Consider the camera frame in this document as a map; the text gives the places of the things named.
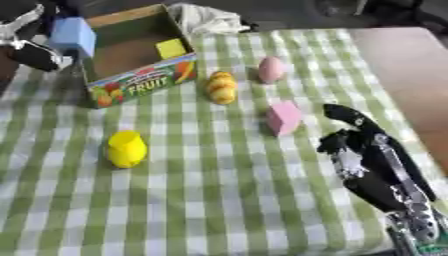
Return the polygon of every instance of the robotic hand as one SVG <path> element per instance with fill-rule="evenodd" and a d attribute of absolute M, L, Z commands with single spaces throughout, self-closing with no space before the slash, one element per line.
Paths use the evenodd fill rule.
<path fill-rule="evenodd" d="M 352 125 L 320 140 L 343 184 L 384 212 L 399 255 L 448 255 L 448 218 L 419 168 L 394 138 L 362 113 L 325 104 L 326 117 Z"/>
<path fill-rule="evenodd" d="M 10 59 L 47 72 L 74 62 L 77 56 L 73 51 L 59 53 L 28 40 L 35 34 L 50 36 L 57 18 L 79 16 L 79 11 L 68 0 L 4 1 L 0 7 L 0 46 L 9 49 Z"/>

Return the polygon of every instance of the fruit picture on box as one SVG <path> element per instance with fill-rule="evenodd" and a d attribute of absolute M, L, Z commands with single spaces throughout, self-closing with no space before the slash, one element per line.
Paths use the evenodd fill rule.
<path fill-rule="evenodd" d="M 174 68 L 174 81 L 176 84 L 184 82 L 186 79 L 196 78 L 196 72 L 194 72 L 195 62 L 183 61 L 175 65 Z"/>
<path fill-rule="evenodd" d="M 180 84 L 196 77 L 194 61 L 183 61 L 173 65 L 144 67 L 134 72 L 103 81 L 89 87 L 94 104 L 108 107 L 136 96 L 150 93 L 154 89 Z"/>

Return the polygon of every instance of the blue cube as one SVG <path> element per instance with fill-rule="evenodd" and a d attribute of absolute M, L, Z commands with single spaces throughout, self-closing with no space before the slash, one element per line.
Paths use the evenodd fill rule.
<path fill-rule="evenodd" d="M 57 19 L 54 22 L 49 45 L 60 51 L 77 50 L 80 58 L 93 58 L 96 34 L 80 17 Z"/>

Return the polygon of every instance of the fruit box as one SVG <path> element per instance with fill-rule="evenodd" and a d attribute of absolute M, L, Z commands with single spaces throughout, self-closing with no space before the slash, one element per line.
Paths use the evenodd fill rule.
<path fill-rule="evenodd" d="M 120 104 L 196 78 L 197 56 L 164 5 L 90 19 L 95 56 L 81 63 L 87 90 L 98 107 Z M 185 54 L 162 59 L 156 44 L 179 39 Z"/>

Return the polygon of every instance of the pink cube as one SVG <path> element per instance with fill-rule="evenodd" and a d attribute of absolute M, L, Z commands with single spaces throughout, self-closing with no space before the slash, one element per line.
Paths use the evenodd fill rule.
<path fill-rule="evenodd" d="M 272 105 L 267 112 L 268 126 L 276 136 L 292 133 L 300 121 L 300 110 L 290 100 Z"/>

